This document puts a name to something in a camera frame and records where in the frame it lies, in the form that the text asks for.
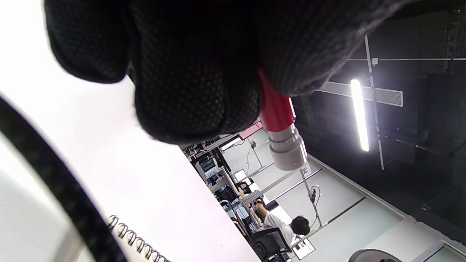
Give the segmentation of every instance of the black hair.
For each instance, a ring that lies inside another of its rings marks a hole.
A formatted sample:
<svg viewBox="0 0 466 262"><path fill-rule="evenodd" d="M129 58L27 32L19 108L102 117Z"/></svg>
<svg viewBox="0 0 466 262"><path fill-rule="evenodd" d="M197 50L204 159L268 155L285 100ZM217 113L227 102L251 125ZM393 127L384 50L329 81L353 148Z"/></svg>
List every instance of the black hair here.
<svg viewBox="0 0 466 262"><path fill-rule="evenodd" d="M295 217L295 219L291 221L290 227L295 234L307 235L311 231L309 220L302 216Z"/></svg>

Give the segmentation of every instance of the air vent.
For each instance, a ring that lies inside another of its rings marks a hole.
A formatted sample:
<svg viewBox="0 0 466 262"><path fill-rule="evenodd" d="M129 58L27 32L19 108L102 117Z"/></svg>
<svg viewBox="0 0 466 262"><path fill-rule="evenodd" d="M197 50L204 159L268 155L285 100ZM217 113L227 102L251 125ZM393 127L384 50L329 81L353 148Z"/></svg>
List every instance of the air vent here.
<svg viewBox="0 0 466 262"><path fill-rule="evenodd" d="M368 86L362 86L363 99L372 101L372 89ZM326 82L317 91L351 97L351 87L349 84ZM403 92L398 90L376 88L377 102L403 107Z"/></svg>

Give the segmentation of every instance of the spiral binding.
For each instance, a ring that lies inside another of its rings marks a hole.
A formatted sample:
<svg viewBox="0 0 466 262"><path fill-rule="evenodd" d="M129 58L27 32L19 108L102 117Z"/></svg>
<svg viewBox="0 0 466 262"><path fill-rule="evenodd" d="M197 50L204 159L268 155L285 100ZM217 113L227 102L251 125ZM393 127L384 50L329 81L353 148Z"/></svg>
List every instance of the spiral binding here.
<svg viewBox="0 0 466 262"><path fill-rule="evenodd" d="M124 223L118 223L118 217L115 215L110 216L109 223L107 224L110 231L113 231L118 226L118 237L123 239L127 236L128 245L136 247L136 251L144 255L144 257L152 262L171 262L161 255L158 251L152 248L151 245L146 243L144 239L136 235L136 232L129 230L128 226Z"/></svg>

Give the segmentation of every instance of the red sign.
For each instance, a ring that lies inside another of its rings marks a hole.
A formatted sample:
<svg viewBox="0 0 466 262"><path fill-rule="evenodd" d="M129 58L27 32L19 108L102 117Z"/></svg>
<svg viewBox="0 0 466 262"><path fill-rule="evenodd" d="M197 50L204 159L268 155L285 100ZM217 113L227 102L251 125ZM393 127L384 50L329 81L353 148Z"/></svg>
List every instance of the red sign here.
<svg viewBox="0 0 466 262"><path fill-rule="evenodd" d="M257 122L255 123L254 125L252 125L251 127L248 127L248 129L240 132L240 138L242 140L250 137L252 134L256 133L257 131L259 131L260 129L262 129L262 127L264 127L262 125L262 122Z"/></svg>

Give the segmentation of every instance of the gray cylinder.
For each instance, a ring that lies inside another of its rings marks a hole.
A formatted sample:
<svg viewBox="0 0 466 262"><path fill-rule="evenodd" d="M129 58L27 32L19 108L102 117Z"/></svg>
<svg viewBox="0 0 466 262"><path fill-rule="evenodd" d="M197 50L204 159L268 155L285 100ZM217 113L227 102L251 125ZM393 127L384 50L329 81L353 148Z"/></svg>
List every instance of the gray cylinder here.
<svg viewBox="0 0 466 262"><path fill-rule="evenodd" d="M298 169L308 162L304 141L295 124L280 132L268 132L275 165L284 171Z"/></svg>

